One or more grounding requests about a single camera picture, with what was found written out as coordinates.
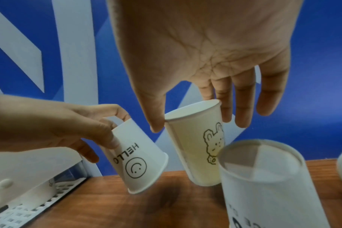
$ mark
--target blue wall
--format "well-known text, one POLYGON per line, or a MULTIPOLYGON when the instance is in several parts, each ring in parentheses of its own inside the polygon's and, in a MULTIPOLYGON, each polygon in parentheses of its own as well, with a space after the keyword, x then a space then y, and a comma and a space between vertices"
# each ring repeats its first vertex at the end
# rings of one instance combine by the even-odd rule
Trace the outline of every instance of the blue wall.
MULTIPOLYGON (((159 134, 151 133, 118 55, 106 4, 104 0, 91 3, 99 103, 120 104, 156 141, 159 134)), ((62 67, 51 0, 0 0, 0 12, 42 51, 45 80, 43 93, 0 49, 1 90, 62 101, 62 67)), ((295 147, 306 159, 335 158, 342 152, 342 1, 306 0, 291 47, 292 67, 279 107, 270 117, 255 113, 251 126, 237 140, 272 139, 295 147)), ((189 86, 182 82, 167 94, 166 111, 179 106, 189 86)), ((103 174, 112 174, 107 165, 98 166, 103 174)))

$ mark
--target hand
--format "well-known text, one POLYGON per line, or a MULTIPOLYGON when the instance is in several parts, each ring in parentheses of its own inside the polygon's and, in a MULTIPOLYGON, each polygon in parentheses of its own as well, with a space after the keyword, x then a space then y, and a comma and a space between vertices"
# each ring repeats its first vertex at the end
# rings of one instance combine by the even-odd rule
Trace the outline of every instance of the hand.
POLYGON ((196 84, 205 100, 215 92, 224 122, 231 121, 233 84, 235 122, 249 126, 256 65, 256 110, 267 116, 277 107, 302 0, 108 1, 117 46, 153 131, 164 126, 166 93, 182 80, 196 84))
POLYGON ((0 95, 0 151, 64 146, 96 163, 98 156, 81 138, 115 149, 119 142, 112 129, 117 125, 106 116, 130 119, 117 104, 82 106, 0 95))

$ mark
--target wooden table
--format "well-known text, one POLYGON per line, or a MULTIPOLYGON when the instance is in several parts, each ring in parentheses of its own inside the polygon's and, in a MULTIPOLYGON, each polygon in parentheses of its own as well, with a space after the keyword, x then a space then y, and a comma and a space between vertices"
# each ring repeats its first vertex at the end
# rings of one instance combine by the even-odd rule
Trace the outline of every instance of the wooden table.
MULTIPOLYGON (((332 228, 342 228, 342 181, 335 160, 308 166, 332 228)), ((41 215, 31 228, 228 228, 221 185, 199 187, 166 172, 148 191, 128 194, 118 176, 96 177, 41 215)))

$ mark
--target blue and white backdrop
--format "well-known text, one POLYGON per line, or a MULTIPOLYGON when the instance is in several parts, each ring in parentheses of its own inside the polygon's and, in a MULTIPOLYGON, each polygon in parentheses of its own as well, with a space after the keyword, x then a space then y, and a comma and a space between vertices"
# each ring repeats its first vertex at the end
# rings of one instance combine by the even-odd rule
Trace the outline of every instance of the blue and white backdrop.
MULTIPOLYGON (((168 135, 153 134, 117 52, 104 0, 0 0, 0 94, 75 104, 115 103, 182 169, 168 135)), ((166 112, 201 100, 182 82, 167 94, 166 112)), ((254 115, 247 129, 225 125, 226 141, 266 138, 306 159, 342 152, 342 0, 306 0, 292 37, 292 67, 281 104, 254 115)), ((94 175, 115 171, 97 145, 94 175)))

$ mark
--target wire grid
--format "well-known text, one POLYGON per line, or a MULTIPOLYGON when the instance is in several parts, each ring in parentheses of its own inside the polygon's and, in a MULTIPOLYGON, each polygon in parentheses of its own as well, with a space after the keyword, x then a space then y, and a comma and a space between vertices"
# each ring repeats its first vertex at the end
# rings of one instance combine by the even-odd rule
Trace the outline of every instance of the wire grid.
POLYGON ((72 191, 77 185, 82 183, 86 178, 80 178, 75 181, 59 182, 56 183, 57 194, 33 210, 28 210, 22 204, 9 208, 0 213, 0 228, 20 228, 36 216, 41 214, 44 210, 52 206, 55 202, 59 201, 68 192, 72 191))

